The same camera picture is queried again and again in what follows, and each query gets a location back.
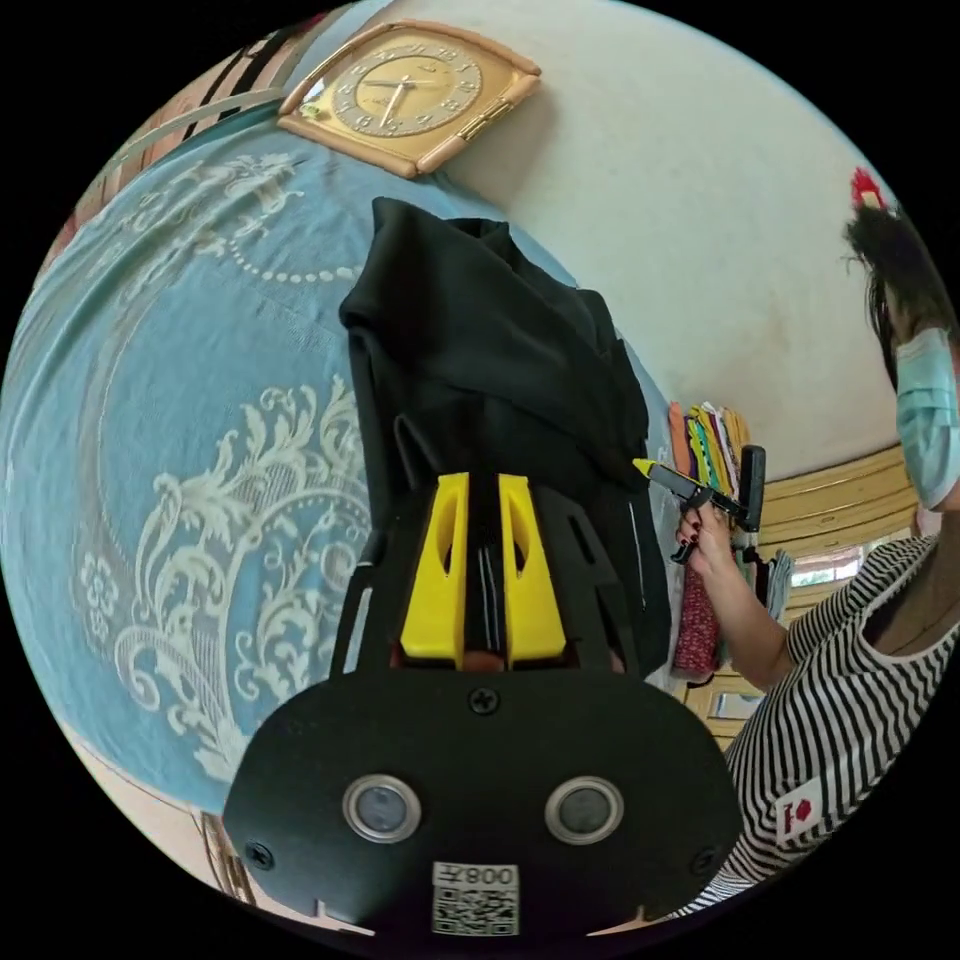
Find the blue bedspread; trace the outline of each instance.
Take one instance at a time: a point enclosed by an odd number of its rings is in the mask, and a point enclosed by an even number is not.
[[[212,812],[259,723],[326,677],[369,530],[337,310],[377,195],[503,219],[442,177],[400,180],[251,111],[85,226],[17,331],[0,556],[31,666],[106,759]],[[635,369],[669,459],[666,403]],[[667,551],[676,510],[653,496]]]

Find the screw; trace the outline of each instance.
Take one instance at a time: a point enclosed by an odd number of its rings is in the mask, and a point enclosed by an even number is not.
[[[255,843],[253,840],[249,840],[244,848],[244,852],[250,863],[258,870],[273,869],[273,854],[262,843]]]
[[[714,862],[717,859],[717,851],[715,847],[707,847],[705,850],[701,850],[694,858],[690,864],[690,872],[695,877],[701,877],[703,874],[708,873],[710,868],[713,866]]]
[[[500,694],[489,687],[479,687],[472,691],[467,698],[470,709],[480,717],[488,717],[496,713],[500,706]]]

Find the black jacket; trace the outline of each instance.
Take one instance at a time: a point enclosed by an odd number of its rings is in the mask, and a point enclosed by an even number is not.
[[[603,298],[530,263],[506,223],[373,201],[374,239],[340,307],[373,525],[440,474],[510,473],[586,511],[627,597],[641,672],[670,609],[640,385]]]

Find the face mask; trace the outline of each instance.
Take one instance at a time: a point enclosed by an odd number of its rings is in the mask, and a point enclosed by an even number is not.
[[[928,510],[960,480],[957,374],[943,330],[924,330],[897,348],[897,433],[907,474]]]

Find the hand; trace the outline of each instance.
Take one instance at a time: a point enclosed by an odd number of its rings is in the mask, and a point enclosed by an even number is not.
[[[730,552],[730,527],[713,504],[687,511],[680,521],[677,541],[681,544],[689,541],[696,545],[688,563],[690,569],[704,580],[716,580],[728,573],[731,567],[736,569]]]

